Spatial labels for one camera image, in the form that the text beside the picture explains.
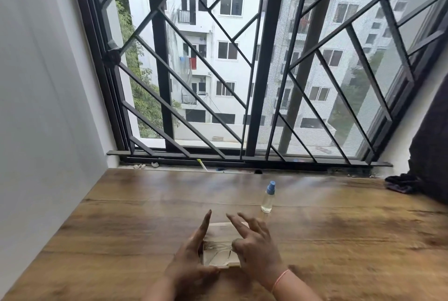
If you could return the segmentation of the person's right hand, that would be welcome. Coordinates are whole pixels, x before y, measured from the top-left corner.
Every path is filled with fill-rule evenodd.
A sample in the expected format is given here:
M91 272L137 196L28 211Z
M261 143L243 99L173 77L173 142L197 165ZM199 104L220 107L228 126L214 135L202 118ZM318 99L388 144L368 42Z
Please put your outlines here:
M249 239L247 256L238 256L241 268L270 292L272 285L287 266L283 263L266 222L256 218L261 226L261 233L256 233L249 229L248 223L238 216L238 213L227 213L226 216L242 238Z

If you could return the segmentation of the person's left hand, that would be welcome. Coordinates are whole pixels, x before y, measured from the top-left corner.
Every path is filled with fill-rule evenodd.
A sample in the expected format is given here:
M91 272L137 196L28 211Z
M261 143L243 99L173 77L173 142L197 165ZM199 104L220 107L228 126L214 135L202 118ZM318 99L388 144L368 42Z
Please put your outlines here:
M182 283L183 289L201 280L200 265L202 263L199 257L199 250L208 230L211 214L211 210L206 213L199 228L181 245L164 272L164 276L172 277L178 283Z

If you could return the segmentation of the clear plastic case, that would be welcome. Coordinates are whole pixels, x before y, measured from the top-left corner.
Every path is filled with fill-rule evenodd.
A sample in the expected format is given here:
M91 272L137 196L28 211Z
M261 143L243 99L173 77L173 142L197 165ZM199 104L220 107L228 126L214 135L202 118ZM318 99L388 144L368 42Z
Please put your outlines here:
M231 222L227 223L213 223L210 224L206 235L203 239L207 241L234 241L240 239L242 236L238 233ZM202 251L203 265L205 266L220 266L223 269L241 267L238 255L234 251L210 250Z

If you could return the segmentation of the person's left forearm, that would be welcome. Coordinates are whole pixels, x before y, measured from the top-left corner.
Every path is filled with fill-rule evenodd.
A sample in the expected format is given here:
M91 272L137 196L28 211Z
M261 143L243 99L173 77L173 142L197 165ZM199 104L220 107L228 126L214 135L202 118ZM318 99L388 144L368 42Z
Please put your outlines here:
M183 287L172 277L162 276L147 288L141 301L175 301Z

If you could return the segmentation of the person's right forearm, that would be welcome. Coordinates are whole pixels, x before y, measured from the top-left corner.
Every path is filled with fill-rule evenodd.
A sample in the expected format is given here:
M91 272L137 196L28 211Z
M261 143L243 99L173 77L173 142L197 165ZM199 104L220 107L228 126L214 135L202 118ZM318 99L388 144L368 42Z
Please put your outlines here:
M276 301L322 301L322 299L292 271L285 276L273 295Z

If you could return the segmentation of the thin-framed eyeglasses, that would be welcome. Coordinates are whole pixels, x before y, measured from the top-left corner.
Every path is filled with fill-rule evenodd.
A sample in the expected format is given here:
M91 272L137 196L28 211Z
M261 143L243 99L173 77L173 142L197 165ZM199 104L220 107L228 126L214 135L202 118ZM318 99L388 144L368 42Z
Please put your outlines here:
M203 244L204 252L215 250L217 252L221 251L232 251L232 241L206 241Z

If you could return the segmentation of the clear spray bottle blue cap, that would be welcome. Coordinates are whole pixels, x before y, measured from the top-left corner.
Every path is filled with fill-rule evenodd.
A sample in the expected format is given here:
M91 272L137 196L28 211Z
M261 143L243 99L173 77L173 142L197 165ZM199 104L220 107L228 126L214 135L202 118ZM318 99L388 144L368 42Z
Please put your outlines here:
M261 211L263 213L270 213L273 206L273 201L276 195L276 183L275 181L270 181L266 188L263 201L261 203Z

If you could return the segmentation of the pink wrist thread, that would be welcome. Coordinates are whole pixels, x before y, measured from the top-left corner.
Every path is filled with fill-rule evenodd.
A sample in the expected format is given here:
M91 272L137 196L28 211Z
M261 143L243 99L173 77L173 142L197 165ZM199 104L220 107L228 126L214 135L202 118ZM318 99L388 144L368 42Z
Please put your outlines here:
M278 290L279 284L281 284L281 281L283 280L283 278L285 276L288 276L289 272L290 272L290 270L286 269L278 276L278 278L276 279L276 281L274 282L274 284L272 285L272 288L271 288L272 295L274 295L276 293L276 291Z

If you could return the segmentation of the dark crumpled cloth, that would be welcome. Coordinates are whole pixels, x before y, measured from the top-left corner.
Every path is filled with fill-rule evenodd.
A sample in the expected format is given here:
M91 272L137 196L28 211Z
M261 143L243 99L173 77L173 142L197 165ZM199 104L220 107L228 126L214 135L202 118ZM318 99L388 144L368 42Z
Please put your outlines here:
M422 191L421 183L417 176L404 173L384 179L386 189L401 194L419 194Z

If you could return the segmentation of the grey window insect screen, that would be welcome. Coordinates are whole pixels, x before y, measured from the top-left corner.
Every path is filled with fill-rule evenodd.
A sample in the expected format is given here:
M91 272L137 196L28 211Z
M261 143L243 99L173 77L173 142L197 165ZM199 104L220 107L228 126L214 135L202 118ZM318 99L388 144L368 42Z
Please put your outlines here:
M292 0L278 26L290 20L268 145L310 161L376 161L446 13L448 0Z

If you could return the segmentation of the green tree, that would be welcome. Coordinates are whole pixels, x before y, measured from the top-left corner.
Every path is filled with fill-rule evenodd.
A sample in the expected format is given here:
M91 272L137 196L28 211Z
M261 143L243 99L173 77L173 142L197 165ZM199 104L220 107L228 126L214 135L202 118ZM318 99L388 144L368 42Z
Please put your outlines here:
M102 6L118 48L118 67L125 101L152 125L174 138L179 122L172 110L180 103L172 96L168 34L160 15L167 0L104 0Z

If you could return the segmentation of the white apartment building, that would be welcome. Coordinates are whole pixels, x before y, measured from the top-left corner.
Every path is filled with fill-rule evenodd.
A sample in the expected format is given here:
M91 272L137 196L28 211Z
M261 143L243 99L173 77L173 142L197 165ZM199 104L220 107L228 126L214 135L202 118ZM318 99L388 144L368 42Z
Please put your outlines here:
M261 103L253 104L258 65L261 59L260 47L265 18L268 13L267 0L167 0L163 5L168 19L192 44L193 49L204 58L213 70L238 95L245 107L234 98L225 85L216 77L202 59L189 47L167 22L169 66L187 83L205 104L228 128L232 129L244 146L248 144L249 124L253 106L262 106L256 150L266 150L271 134L273 112L269 105L276 100L279 85L272 80L280 64L276 57L285 56L286 47L281 33L289 30L279 28L281 13L291 7L292 0L280 0L280 11L269 63L266 93ZM205 107L191 95L172 75L171 94L180 107L176 108L183 117L197 127L199 132L213 144L240 148L241 145L227 129Z

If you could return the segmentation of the dark curtain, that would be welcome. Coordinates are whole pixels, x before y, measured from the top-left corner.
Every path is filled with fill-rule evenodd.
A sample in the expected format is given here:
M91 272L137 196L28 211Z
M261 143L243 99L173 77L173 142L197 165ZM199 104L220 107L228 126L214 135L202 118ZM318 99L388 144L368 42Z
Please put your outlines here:
M409 172L420 190L448 206L448 74L410 146Z

